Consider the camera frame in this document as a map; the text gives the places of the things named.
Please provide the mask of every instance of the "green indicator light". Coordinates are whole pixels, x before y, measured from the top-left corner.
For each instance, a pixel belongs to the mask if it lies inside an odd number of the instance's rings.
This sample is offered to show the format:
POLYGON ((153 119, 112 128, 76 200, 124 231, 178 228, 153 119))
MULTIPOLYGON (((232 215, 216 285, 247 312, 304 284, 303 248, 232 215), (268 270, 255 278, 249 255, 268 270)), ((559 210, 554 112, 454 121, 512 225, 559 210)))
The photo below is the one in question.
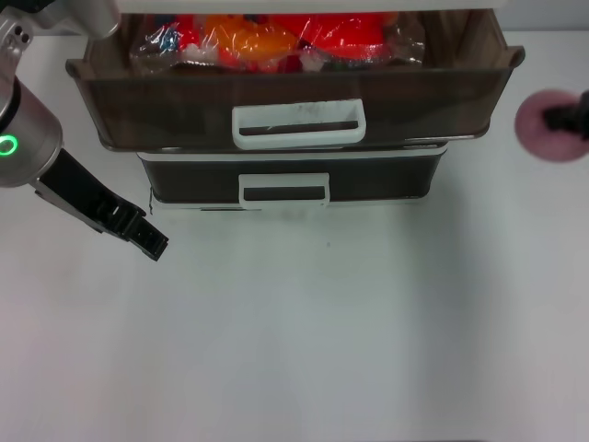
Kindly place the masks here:
POLYGON ((18 149, 18 140, 12 135, 0 136, 0 157, 8 157, 18 149))

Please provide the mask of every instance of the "orange object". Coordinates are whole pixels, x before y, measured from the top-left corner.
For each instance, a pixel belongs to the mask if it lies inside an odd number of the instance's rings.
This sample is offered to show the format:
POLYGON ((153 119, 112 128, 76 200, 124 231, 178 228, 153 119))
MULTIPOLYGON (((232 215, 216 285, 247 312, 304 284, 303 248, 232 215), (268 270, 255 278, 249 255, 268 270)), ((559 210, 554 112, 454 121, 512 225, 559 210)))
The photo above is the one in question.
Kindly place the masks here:
POLYGON ((243 16, 211 15, 204 25, 204 43, 244 62, 266 62, 288 55, 298 38, 275 23, 254 23, 243 16))

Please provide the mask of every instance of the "white drawer handle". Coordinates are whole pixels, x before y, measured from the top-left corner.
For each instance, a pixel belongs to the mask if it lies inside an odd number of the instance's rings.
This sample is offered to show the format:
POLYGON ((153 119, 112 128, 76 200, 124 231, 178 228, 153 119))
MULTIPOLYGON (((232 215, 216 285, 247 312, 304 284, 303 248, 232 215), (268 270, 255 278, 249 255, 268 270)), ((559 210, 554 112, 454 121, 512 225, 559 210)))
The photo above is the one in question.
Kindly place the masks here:
POLYGON ((329 174, 239 175, 239 203, 246 210, 324 208, 329 174))
POLYGON ((244 150, 340 147, 366 135, 361 99, 237 106, 232 118, 233 141, 244 150))

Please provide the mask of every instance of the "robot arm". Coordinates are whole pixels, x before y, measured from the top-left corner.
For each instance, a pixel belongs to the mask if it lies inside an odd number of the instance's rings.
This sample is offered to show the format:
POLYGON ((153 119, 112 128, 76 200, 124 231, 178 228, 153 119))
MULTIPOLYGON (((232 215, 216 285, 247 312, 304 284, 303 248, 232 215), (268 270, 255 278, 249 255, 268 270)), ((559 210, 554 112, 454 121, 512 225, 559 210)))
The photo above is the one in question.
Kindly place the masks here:
POLYGON ((119 12, 114 0, 0 0, 0 187, 29 184, 45 201, 157 261, 167 238, 141 208, 103 186, 63 149, 61 124, 18 81, 18 62, 33 41, 30 21, 44 28, 67 22, 104 38, 118 27, 119 12))

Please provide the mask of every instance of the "white wall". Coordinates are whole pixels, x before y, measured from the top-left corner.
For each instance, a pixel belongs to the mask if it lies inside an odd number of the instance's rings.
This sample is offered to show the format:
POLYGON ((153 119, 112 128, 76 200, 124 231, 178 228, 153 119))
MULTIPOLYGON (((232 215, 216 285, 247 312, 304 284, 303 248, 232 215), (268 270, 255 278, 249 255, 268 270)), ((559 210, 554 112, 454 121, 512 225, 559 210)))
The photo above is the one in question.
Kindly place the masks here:
POLYGON ((511 0, 497 17, 504 29, 589 29, 589 0, 511 0))

